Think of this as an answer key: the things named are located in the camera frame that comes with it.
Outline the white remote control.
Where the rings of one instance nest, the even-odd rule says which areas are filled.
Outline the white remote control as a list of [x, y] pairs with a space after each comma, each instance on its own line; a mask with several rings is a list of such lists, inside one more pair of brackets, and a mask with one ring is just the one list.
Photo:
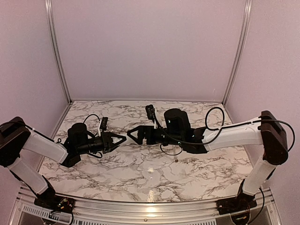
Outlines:
[[112, 142], [113, 142], [114, 144], [118, 143], [118, 142], [121, 141], [121, 140], [122, 140], [121, 138], [117, 138], [117, 137], [113, 137], [113, 138], [112, 138]]

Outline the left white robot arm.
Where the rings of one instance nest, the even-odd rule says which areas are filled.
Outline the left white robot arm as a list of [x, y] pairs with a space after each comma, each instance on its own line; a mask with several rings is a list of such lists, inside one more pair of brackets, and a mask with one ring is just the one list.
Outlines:
[[22, 118], [15, 117], [0, 126], [0, 164], [23, 181], [48, 208], [59, 205], [51, 184], [21, 158], [29, 150], [70, 168], [81, 161], [81, 155], [110, 153], [126, 141], [126, 137], [106, 130], [99, 136], [87, 130], [85, 123], [76, 123], [67, 131], [64, 143], [55, 142], [28, 127]]

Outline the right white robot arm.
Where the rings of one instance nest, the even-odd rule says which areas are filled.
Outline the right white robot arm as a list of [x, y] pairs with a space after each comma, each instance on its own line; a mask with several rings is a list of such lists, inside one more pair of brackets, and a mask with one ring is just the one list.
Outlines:
[[178, 145], [191, 154], [204, 154], [232, 146], [263, 145], [263, 155], [242, 181], [237, 196], [232, 200], [232, 206], [237, 210], [244, 209], [276, 167], [288, 159], [290, 148], [287, 146], [283, 122], [269, 111], [263, 111], [261, 116], [252, 120], [229, 126], [221, 125], [219, 128], [209, 128], [207, 125], [191, 128], [188, 114], [177, 108], [164, 113], [166, 127], [162, 127], [152, 105], [146, 106], [146, 112], [148, 119], [154, 124], [140, 125], [127, 132], [128, 137], [139, 145], [144, 140], [147, 145]]

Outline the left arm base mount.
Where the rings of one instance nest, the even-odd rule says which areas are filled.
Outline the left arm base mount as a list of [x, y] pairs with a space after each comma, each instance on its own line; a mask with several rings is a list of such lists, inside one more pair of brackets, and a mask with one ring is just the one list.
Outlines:
[[43, 208], [50, 209], [54, 212], [72, 213], [75, 199], [69, 197], [58, 196], [54, 193], [43, 193], [37, 195], [34, 204]]

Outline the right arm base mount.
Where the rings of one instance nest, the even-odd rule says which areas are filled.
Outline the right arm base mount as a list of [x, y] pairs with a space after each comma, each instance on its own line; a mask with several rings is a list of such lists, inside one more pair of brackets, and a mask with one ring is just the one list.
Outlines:
[[238, 193], [234, 197], [217, 200], [217, 210], [220, 215], [234, 213], [242, 210], [249, 210], [257, 206], [255, 195], [247, 195], [243, 193], [244, 181], [240, 184]]

